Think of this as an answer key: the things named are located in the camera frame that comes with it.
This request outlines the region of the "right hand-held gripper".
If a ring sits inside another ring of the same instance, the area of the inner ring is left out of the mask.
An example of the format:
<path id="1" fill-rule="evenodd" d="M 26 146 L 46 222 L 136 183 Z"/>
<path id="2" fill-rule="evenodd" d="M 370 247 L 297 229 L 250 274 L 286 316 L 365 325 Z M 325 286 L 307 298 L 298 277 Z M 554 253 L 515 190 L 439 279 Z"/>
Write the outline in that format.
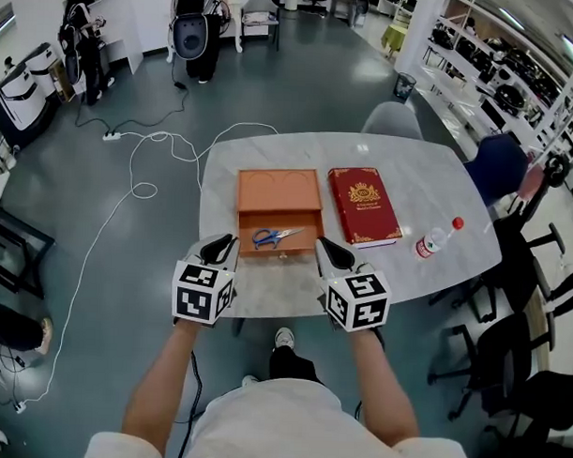
<path id="1" fill-rule="evenodd" d="M 315 241 L 323 290 L 321 302 L 332 321 L 348 332 L 382 326 L 390 309 L 390 287 L 384 273 L 348 243 L 327 237 Z"/>

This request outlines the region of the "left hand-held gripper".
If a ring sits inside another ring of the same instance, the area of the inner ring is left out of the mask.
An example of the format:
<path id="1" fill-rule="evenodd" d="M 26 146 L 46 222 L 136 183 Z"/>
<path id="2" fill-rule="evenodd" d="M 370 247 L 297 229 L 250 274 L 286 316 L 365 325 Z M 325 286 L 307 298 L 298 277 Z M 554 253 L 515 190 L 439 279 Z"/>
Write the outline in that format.
<path id="1" fill-rule="evenodd" d="M 172 280 L 172 316 L 214 326 L 234 299 L 240 239 L 213 235 L 190 246 L 176 262 Z"/>

